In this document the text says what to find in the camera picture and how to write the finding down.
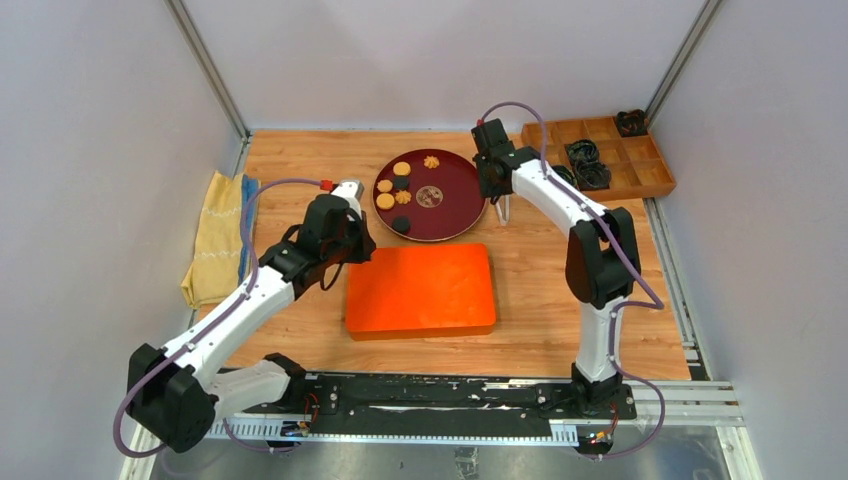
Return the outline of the orange box lid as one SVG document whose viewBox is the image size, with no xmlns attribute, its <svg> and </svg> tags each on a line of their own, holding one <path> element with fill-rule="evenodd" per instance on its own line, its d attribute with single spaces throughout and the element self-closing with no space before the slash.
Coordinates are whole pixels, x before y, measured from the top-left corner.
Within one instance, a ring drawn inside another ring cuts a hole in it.
<svg viewBox="0 0 848 480">
<path fill-rule="evenodd" d="M 344 320 L 354 340 L 488 335 L 496 318 L 481 243 L 379 248 L 349 269 Z"/>
</svg>

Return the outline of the dark red round plate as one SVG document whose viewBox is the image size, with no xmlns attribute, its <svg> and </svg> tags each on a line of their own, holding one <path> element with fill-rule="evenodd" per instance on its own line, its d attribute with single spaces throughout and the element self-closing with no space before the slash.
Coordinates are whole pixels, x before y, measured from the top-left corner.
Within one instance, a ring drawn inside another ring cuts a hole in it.
<svg viewBox="0 0 848 480">
<path fill-rule="evenodd" d="M 428 169 L 423 165 L 426 156 L 436 156 L 440 165 Z M 412 201 L 381 211 L 375 205 L 378 194 L 395 194 L 392 178 L 408 176 L 407 191 Z M 418 242 L 440 242 L 455 238 L 477 224 L 487 200 L 480 194 L 476 167 L 466 158 L 441 149 L 418 149 L 400 154 L 381 167 L 370 187 L 372 204 L 381 223 L 392 233 Z M 400 235 L 391 228 L 395 217 L 407 216 L 411 229 Z"/>
</svg>

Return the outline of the metal tongs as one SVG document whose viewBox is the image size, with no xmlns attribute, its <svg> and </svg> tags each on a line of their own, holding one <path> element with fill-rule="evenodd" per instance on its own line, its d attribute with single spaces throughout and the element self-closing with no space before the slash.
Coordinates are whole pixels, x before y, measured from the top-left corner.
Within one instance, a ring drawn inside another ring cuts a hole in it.
<svg viewBox="0 0 848 480">
<path fill-rule="evenodd" d="M 510 221 L 510 196 L 502 196 L 494 201 L 495 212 L 501 226 L 506 226 Z"/>
</svg>

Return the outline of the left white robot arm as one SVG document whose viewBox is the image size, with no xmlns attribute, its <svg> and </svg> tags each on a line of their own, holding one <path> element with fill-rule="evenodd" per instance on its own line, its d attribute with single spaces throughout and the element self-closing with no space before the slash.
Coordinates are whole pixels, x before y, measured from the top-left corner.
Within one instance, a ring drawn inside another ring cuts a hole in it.
<svg viewBox="0 0 848 480">
<path fill-rule="evenodd" d="M 211 316 L 162 347 L 143 344 L 133 352 L 127 394 L 113 421 L 114 439 L 121 439 L 122 420 L 129 416 L 163 447 L 184 453 L 216 422 L 249 407 L 271 403 L 283 413 L 298 411 L 307 389 L 286 357 L 271 354 L 249 368 L 220 369 L 260 326 L 310 287 L 329 289 L 329 268 L 365 263 L 374 250 L 354 195 L 318 195 L 303 222 L 266 250 Z"/>
</svg>

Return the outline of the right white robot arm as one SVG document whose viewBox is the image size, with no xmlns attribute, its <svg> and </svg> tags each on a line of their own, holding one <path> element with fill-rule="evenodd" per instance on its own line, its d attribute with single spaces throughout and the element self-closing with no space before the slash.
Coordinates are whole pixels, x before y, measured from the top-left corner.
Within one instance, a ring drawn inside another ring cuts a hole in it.
<svg viewBox="0 0 848 480">
<path fill-rule="evenodd" d="M 609 407 L 622 383 L 616 369 L 617 310 L 641 271 L 632 215 L 586 197 L 535 149 L 515 147 L 498 119 L 478 120 L 471 135 L 482 197 L 497 203 L 517 195 L 567 237 L 565 279 L 581 312 L 571 403 L 580 415 L 596 417 Z"/>
</svg>

